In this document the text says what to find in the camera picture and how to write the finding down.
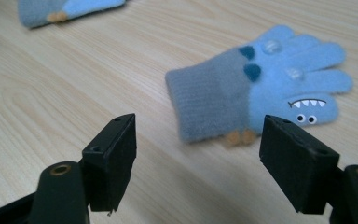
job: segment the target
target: wooden table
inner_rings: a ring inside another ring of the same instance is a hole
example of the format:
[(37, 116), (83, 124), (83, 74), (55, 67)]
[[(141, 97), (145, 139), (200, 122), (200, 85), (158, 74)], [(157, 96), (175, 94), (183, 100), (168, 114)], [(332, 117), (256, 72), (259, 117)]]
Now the wooden table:
[(81, 150), (115, 117), (135, 113), (138, 157), (118, 211), (92, 223), (328, 223), (297, 214), (250, 147), (223, 138), (187, 145), (164, 76), (257, 38), (275, 24), (338, 42), (353, 77), (337, 121), (306, 131), (358, 164), (358, 1), (129, 0), (29, 30), (0, 1), (0, 206)]

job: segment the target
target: knitted glove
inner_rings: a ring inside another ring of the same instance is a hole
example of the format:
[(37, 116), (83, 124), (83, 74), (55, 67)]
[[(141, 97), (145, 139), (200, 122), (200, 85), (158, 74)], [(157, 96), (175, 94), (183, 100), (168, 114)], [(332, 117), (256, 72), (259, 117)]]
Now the knitted glove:
[(351, 78), (330, 68), (345, 59), (334, 43), (276, 26), (257, 40), (194, 66), (166, 81), (185, 142), (228, 134), (245, 143), (261, 134), (267, 114), (300, 126), (337, 118), (331, 93), (351, 89)]
[(33, 28), (52, 22), (67, 21), (95, 11), (118, 7), (125, 0), (19, 0), (22, 25)]

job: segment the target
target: light wood tabletop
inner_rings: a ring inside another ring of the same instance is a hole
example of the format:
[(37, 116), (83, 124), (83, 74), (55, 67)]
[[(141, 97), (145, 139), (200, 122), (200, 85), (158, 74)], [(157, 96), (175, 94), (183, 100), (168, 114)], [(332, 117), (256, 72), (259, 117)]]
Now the light wood tabletop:
[(358, 164), (358, 1), (129, 0), (37, 29), (0, 0), (0, 206), (81, 150), (113, 118), (136, 114), (138, 154), (116, 213), (91, 223), (328, 223), (296, 213), (260, 162), (260, 137), (185, 144), (165, 82), (176, 68), (249, 42), (276, 24), (339, 43), (354, 86), (336, 121), (305, 130)]

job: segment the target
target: wood grain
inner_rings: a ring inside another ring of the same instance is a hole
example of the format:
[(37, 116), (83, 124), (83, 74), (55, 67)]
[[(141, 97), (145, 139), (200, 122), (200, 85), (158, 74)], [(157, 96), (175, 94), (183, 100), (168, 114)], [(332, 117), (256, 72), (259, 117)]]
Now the wood grain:
[(328, 223), (297, 214), (258, 158), (260, 139), (186, 145), (164, 76), (257, 38), (275, 24), (338, 42), (354, 88), (336, 122), (306, 130), (358, 164), (358, 1), (129, 0), (28, 30), (0, 0), (0, 206), (33, 191), (44, 168), (78, 161), (110, 120), (135, 113), (138, 158), (123, 201), (92, 223)]

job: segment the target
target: glove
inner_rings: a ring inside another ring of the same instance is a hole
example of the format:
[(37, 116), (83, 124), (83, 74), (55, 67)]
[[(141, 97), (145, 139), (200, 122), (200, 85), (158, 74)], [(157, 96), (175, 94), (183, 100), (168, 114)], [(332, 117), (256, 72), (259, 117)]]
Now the glove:
[(22, 25), (33, 28), (52, 22), (67, 21), (95, 11), (118, 7), (125, 0), (19, 0)]
[(267, 114), (299, 126), (333, 121), (338, 109), (330, 94), (352, 87), (347, 74), (331, 68), (344, 60), (338, 44), (278, 25), (247, 45), (170, 71), (166, 81), (181, 138), (227, 134), (250, 144)]

